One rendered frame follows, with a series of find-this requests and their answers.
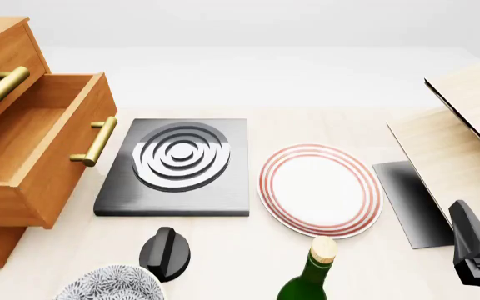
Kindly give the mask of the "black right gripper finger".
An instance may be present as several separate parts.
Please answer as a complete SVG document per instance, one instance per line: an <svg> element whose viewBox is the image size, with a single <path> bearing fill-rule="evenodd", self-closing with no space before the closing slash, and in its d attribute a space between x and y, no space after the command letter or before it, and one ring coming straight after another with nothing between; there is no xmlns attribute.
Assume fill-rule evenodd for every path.
<svg viewBox="0 0 480 300"><path fill-rule="evenodd" d="M465 259L480 259L480 220L463 200L457 200L449 213L454 233L453 264Z"/></svg>

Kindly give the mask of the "round black stove knob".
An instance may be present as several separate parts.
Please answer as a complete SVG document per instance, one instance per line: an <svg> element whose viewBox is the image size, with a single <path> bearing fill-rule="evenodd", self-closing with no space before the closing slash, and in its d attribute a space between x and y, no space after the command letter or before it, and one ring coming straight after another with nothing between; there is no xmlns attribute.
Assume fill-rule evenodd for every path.
<svg viewBox="0 0 480 300"><path fill-rule="evenodd" d="M183 274L191 259L187 239L172 227L160 227L148 239L139 254L140 267L146 268L161 283L171 282Z"/></svg>

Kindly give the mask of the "green glass bottle with cork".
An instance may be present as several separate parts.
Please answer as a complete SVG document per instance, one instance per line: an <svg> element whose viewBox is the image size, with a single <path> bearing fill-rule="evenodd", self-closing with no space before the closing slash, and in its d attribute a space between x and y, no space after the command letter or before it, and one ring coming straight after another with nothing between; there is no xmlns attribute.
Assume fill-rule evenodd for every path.
<svg viewBox="0 0 480 300"><path fill-rule="evenodd" d="M277 300L327 300L323 284L337 252L338 247L333 239L326 236L315 237L302 274L282 287Z"/></svg>

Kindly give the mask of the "flat black stove plate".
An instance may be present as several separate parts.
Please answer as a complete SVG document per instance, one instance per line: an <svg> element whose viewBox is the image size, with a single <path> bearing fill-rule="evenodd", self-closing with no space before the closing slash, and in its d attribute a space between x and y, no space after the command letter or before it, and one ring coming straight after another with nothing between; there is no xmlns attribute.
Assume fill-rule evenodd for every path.
<svg viewBox="0 0 480 300"><path fill-rule="evenodd" d="M246 217L246 119L134 119L93 206L102 217Z"/></svg>

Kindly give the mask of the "black glossy microwave oven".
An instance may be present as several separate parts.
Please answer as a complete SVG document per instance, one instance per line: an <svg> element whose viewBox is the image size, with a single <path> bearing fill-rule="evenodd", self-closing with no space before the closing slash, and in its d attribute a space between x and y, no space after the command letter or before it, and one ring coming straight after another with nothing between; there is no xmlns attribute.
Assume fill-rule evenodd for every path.
<svg viewBox="0 0 480 300"><path fill-rule="evenodd" d="M480 62L424 84L443 106L387 126L443 216L463 200L480 221Z"/></svg>

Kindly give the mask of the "white plate with red rings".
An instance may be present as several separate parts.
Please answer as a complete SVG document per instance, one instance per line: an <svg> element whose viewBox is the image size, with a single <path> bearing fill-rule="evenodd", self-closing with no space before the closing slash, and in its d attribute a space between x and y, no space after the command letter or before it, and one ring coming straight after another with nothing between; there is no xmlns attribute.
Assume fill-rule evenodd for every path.
<svg viewBox="0 0 480 300"><path fill-rule="evenodd" d="M274 152L261 166L257 192L275 219L309 237L344 239L366 232L384 204L372 169L324 144L293 144Z"/></svg>

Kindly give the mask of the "patterned grey white bowl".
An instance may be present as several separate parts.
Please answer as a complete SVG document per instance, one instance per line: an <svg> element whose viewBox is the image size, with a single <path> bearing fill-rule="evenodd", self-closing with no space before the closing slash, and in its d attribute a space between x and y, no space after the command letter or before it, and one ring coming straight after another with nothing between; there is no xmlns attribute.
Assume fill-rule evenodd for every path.
<svg viewBox="0 0 480 300"><path fill-rule="evenodd" d="M87 272L53 300L167 300L167 295L147 269L114 264Z"/></svg>

